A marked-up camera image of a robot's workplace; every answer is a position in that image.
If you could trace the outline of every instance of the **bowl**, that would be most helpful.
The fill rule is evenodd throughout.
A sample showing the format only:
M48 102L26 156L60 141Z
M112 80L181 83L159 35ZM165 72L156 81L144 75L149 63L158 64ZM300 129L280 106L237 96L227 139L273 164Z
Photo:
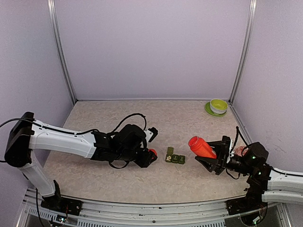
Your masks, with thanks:
M215 114L223 114L227 111L227 103L221 99L212 99L210 101L210 109Z

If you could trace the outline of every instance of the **green cube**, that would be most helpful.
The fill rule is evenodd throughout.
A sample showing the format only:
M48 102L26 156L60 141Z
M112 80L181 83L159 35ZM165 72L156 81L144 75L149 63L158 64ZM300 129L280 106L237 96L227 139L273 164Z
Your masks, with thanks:
M174 153L174 148L173 147L168 147L167 148L167 154L172 155Z
M171 162L171 160L172 160L172 155L167 154L166 158L165 158L165 161L166 162Z
M178 163L179 155L172 155L172 163Z
M185 156L184 155L179 155L178 163L179 164L184 164L185 163Z

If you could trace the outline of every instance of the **red object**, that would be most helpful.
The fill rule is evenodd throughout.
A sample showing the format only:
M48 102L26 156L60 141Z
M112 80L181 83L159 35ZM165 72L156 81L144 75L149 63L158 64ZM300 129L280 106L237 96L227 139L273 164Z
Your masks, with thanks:
M205 142L204 139L194 136L188 142L190 149L194 152L197 156L200 157L210 157L210 158L217 158L216 153L214 150Z
M156 152L154 149L149 149L148 151L151 151L151 152L153 152L156 156L158 156L158 155L157 155L157 152Z

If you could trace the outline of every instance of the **plate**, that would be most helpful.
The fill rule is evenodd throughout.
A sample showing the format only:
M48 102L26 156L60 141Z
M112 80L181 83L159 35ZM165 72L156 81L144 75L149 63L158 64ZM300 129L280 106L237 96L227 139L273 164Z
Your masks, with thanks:
M210 115L215 116L215 117L223 117L224 115L226 115L227 111L223 114L217 114L214 113L211 109L210 109L210 102L205 104L205 110L206 112L208 112Z

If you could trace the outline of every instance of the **green bowl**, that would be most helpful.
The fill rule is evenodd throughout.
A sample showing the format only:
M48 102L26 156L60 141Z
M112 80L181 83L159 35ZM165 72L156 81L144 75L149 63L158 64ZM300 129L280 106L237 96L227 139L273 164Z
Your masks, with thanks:
M213 99L210 101L210 105L217 110L226 110L228 105L227 102L221 99Z

